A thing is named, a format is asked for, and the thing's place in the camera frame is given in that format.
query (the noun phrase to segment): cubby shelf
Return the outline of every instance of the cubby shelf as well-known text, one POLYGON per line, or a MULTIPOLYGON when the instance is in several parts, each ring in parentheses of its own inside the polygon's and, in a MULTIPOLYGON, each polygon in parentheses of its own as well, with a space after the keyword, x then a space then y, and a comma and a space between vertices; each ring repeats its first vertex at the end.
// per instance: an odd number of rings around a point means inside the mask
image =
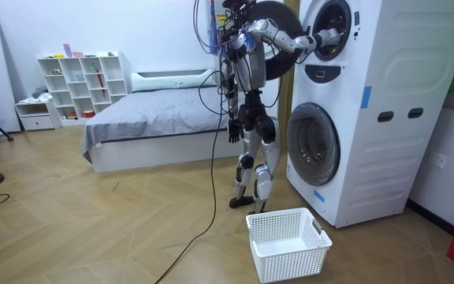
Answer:
POLYGON ((85 111, 99 113, 128 93, 120 52, 115 56, 39 58, 45 85, 62 126, 81 125, 85 111), (76 113, 77 119, 67 119, 76 113))

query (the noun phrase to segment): robot leg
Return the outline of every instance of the robot leg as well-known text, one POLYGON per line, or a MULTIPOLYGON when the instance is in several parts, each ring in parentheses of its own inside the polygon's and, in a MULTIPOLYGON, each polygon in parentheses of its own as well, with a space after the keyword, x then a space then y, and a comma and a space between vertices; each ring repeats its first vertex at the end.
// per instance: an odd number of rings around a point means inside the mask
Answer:
POLYGON ((244 153, 239 157, 239 164, 236 169, 236 196, 229 202, 229 207, 238 208, 239 206, 249 205, 254 202, 253 197, 244 196, 248 182, 250 182, 251 173, 255 156, 259 149, 260 136, 257 132, 244 129, 244 153))
POLYGON ((262 213, 269 199, 273 188, 274 171, 281 157, 281 134, 280 127, 276 118, 265 116, 261 118, 263 126, 259 128, 263 131, 262 150, 264 152, 265 164, 255 168, 255 190, 253 197, 255 200, 255 211, 252 213, 262 213))

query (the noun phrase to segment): white laundry basket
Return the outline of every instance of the white laundry basket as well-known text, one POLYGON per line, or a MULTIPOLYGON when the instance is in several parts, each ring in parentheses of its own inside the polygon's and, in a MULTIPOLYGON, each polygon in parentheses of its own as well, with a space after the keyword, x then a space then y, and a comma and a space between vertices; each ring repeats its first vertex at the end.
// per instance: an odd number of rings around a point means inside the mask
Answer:
POLYGON ((320 273, 332 241, 309 210, 248 215, 246 222, 261 283, 320 273))

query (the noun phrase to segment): white bed frame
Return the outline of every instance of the white bed frame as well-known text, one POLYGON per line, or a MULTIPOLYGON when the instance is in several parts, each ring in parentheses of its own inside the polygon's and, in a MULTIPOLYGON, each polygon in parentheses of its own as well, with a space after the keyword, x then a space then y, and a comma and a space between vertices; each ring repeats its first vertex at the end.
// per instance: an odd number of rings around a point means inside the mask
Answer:
MULTIPOLYGON (((145 73, 149 74, 148 76, 164 78, 180 76, 180 73, 189 74, 191 71, 166 70, 163 72, 159 70, 158 72, 145 73)), ((209 73, 197 75, 197 72, 195 72, 193 76, 201 77, 204 74, 209 73)), ((96 173, 199 161, 211 158, 214 135, 215 132, 210 132, 107 142, 93 145, 88 153, 91 156, 92 166, 94 166, 96 173)), ((231 144, 227 131, 218 133, 215 158, 238 156, 243 151, 243 141, 231 144)))

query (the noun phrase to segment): washing machine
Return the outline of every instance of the washing machine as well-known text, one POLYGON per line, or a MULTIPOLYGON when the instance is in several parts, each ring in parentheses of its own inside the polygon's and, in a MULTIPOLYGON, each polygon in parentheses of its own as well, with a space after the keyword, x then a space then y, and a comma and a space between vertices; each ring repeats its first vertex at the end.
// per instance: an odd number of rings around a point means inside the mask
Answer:
POLYGON ((401 213, 454 74, 454 1, 302 0, 287 177, 335 227, 401 213))

